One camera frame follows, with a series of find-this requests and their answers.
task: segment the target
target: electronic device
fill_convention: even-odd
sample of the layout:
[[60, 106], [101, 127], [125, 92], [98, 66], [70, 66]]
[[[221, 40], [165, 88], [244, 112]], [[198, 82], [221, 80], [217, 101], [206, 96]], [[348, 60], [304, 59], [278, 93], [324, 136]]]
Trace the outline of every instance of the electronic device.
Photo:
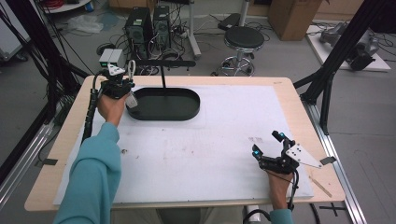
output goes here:
[[218, 28], [221, 30], [228, 30], [233, 26], [237, 26], [239, 23], [239, 18], [241, 17], [241, 14], [239, 13], [233, 13], [230, 16], [228, 16], [226, 19], [222, 20], [218, 24]]
[[[321, 43], [329, 43], [332, 47], [340, 39], [341, 35], [347, 28], [347, 23], [339, 22], [335, 27], [325, 30], [321, 33], [319, 41]], [[378, 38], [370, 36], [366, 31], [356, 46], [346, 57], [346, 62], [354, 71], [363, 70], [367, 65], [375, 61], [372, 57], [379, 50]]]
[[156, 6], [152, 17], [155, 43], [157, 49], [171, 48], [171, 27], [169, 21], [169, 6]]
[[105, 49], [99, 59], [99, 64], [101, 67], [107, 67], [109, 64], [123, 67], [125, 65], [125, 56], [122, 53], [122, 49]]
[[133, 7], [124, 26], [133, 57], [149, 59], [154, 37], [148, 7]]

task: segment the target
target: human hand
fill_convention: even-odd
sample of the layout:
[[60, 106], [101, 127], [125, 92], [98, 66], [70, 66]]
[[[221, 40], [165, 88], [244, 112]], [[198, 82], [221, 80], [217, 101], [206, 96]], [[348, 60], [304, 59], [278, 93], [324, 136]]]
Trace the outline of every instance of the human hand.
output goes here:
[[283, 175], [272, 171], [266, 171], [270, 184], [270, 198], [274, 210], [288, 208], [286, 203], [286, 193], [293, 174]]
[[102, 95], [98, 103], [99, 114], [106, 120], [114, 124], [116, 127], [119, 126], [120, 119], [125, 108], [125, 99], [129, 94], [125, 94], [122, 98], [116, 100], [109, 96]]

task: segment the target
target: floor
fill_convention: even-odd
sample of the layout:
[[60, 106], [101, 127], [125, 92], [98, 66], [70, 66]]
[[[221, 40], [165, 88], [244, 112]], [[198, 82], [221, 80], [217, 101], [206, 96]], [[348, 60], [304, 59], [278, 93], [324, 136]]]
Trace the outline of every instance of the floor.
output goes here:
[[[64, 28], [64, 37], [80, 58], [95, 72], [100, 69], [97, 47], [109, 41], [115, 42], [117, 37], [114, 35], [122, 35], [121, 28], [125, 19], [122, 13], [109, 13], [106, 7], [101, 6], [90, 14], [96, 15], [106, 23], [100, 34], [87, 35], [83, 32], [67, 31], [64, 22], [80, 14], [87, 12], [76, 9], [56, 15], [53, 19]], [[249, 17], [247, 21], [256, 21], [268, 26], [265, 18]], [[195, 26], [200, 28], [200, 31], [195, 33], [201, 34], [195, 37], [202, 57], [190, 71], [181, 68], [165, 70], [166, 75], [210, 78], [210, 74], [216, 71], [224, 58], [234, 55], [234, 52], [224, 45], [223, 32], [216, 28], [217, 23], [213, 17], [197, 17], [194, 22]], [[319, 69], [320, 63], [306, 39], [284, 42], [279, 41], [271, 30], [263, 32], [269, 38], [264, 47], [255, 53], [256, 77], [288, 77], [295, 82]], [[396, 37], [387, 35], [386, 38], [396, 43]], [[190, 44], [187, 41], [184, 44], [186, 52], [183, 59], [192, 60]], [[396, 53], [394, 47], [385, 49]], [[69, 47], [66, 48], [66, 53], [74, 65], [89, 72]], [[396, 56], [382, 49], [378, 55], [389, 60], [387, 63], [392, 68], [391, 71], [337, 72], [332, 87], [329, 132], [367, 223], [385, 224], [396, 223], [396, 175], [392, 173], [396, 170]], [[46, 103], [46, 82], [38, 74], [31, 60], [26, 63], [12, 60], [0, 67], [0, 89], [5, 93], [5, 96], [0, 98], [2, 163]], [[305, 89], [306, 87], [301, 87], [297, 92], [303, 93]], [[43, 156], [49, 150], [50, 145], [43, 150]], [[29, 213], [23, 208], [39, 171], [35, 166], [27, 171], [1, 209], [1, 223], [51, 223], [54, 213]], [[320, 209], [320, 206], [332, 205], [315, 203], [321, 223], [352, 223], [345, 210]], [[334, 203], [334, 206], [345, 207], [344, 203]], [[271, 210], [268, 205], [261, 205], [261, 208]], [[295, 223], [315, 223], [309, 204], [296, 204], [293, 216]]]

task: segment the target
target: stool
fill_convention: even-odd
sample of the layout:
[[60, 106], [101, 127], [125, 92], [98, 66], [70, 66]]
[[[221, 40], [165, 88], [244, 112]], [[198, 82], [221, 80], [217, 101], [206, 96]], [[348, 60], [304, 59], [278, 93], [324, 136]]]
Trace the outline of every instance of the stool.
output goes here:
[[237, 51], [236, 56], [226, 58], [221, 63], [221, 71], [228, 76], [227, 71], [233, 71], [236, 76], [238, 72], [251, 77], [254, 74], [253, 63], [243, 57], [243, 54], [250, 54], [259, 50], [264, 44], [264, 36], [258, 30], [246, 27], [235, 26], [225, 32], [224, 43], [231, 49]]

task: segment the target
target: black cable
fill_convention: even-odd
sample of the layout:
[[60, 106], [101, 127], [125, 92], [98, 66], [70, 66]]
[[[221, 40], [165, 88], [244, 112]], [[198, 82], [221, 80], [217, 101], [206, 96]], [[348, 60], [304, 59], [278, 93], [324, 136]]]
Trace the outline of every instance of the black cable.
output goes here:
[[64, 39], [64, 41], [66, 42], [66, 44], [70, 47], [71, 50], [73, 50], [73, 52], [76, 54], [76, 56], [79, 58], [79, 60], [82, 62], [82, 64], [84, 64], [84, 66], [91, 72], [91, 74], [94, 74], [94, 72], [88, 67], [87, 64], [84, 63], [84, 61], [82, 61], [82, 59], [79, 57], [79, 55], [76, 53], [76, 51], [72, 48], [72, 46], [69, 44], [69, 42], [66, 40], [66, 38], [64, 38], [64, 36], [61, 34], [61, 37]]
[[298, 174], [298, 171], [295, 170], [294, 173], [293, 173], [293, 179], [294, 180], [293, 180], [293, 185], [292, 185], [292, 188], [291, 188], [291, 195], [290, 195], [290, 199], [289, 199], [289, 203], [288, 203], [288, 208], [291, 211], [294, 208], [293, 200], [294, 200], [294, 194], [295, 194], [295, 192], [296, 192], [296, 190], [298, 188], [299, 178], [300, 178], [300, 176]]
[[320, 218], [318, 214], [318, 210], [313, 203], [309, 204], [311, 206], [312, 212], [314, 213], [315, 221], [317, 224], [320, 224]]
[[249, 213], [244, 217], [244, 220], [242, 221], [242, 224], [244, 224], [245, 222], [247, 222], [248, 219], [249, 219], [251, 216], [253, 216], [254, 214], [257, 214], [257, 213], [263, 214], [263, 215], [267, 218], [268, 221], [271, 221], [270, 215], [269, 215], [267, 212], [265, 212], [264, 210], [261, 210], [261, 209], [255, 209], [255, 210], [249, 212]]
[[43, 159], [41, 159], [41, 152], [43, 151], [44, 147], [46, 147], [50, 142], [52, 142], [52, 140], [58, 135], [58, 133], [61, 131], [61, 128], [59, 128], [58, 132], [56, 132], [55, 135], [53, 135], [51, 137], [51, 139], [49, 141], [47, 141], [41, 148], [40, 150], [38, 150], [37, 152], [37, 158], [39, 161], [43, 161]]

